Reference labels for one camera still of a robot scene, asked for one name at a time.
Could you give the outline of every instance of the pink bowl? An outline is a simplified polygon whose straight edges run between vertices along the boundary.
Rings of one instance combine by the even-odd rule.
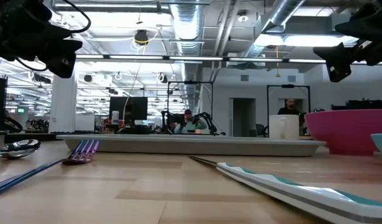
[[[382,110],[343,110],[305,116],[315,140],[326,141],[331,154],[372,156],[371,134],[382,133]]]

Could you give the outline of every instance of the white tray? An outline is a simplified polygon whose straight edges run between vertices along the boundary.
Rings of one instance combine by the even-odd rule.
[[[232,156],[312,156],[321,141],[272,140],[198,135],[74,134],[57,136],[70,149],[81,139],[99,139],[99,152],[203,154]]]

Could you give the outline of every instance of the fork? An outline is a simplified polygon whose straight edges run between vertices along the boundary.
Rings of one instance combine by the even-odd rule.
[[[36,175],[56,164],[62,163],[64,165],[78,165],[89,163],[96,154],[98,146],[100,145],[100,140],[93,139],[91,140],[90,144],[90,140],[87,140],[84,145],[83,142],[84,140],[81,140],[76,149],[73,150],[73,152],[67,158],[59,159],[57,161],[38,166],[37,168],[32,169],[24,174],[19,174],[17,176],[0,181],[0,194],[9,190],[11,187],[21,183],[22,181],[28,179],[29,177],[32,177],[33,175]]]

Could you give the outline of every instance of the ductwork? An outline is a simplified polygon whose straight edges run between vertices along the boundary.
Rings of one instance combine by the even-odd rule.
[[[195,40],[200,38],[202,27],[202,6],[193,4],[170,5],[173,15],[173,28],[176,39]],[[178,42],[177,49],[180,55],[200,55],[201,44],[193,42]],[[202,81],[202,65],[197,63],[183,63],[182,76],[185,81]],[[198,105],[199,93],[190,86],[185,86],[185,93],[189,108],[194,110]]]
[[[286,22],[292,17],[305,0],[277,0],[273,9],[267,14],[261,16],[256,23],[255,33],[258,35],[254,43],[242,54],[242,57],[258,57],[263,52],[265,45],[259,45],[258,37],[263,32],[272,30],[272,32],[283,32]],[[251,64],[241,64],[236,66],[239,69],[247,69]]]

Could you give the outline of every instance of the wooden table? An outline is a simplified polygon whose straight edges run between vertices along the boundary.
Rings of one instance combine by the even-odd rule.
[[[0,160],[0,180],[65,157],[62,141],[18,161]],[[305,185],[333,187],[382,202],[382,157],[203,156]],[[0,223],[325,223],[239,184],[187,156],[97,154],[60,166],[0,195]]]

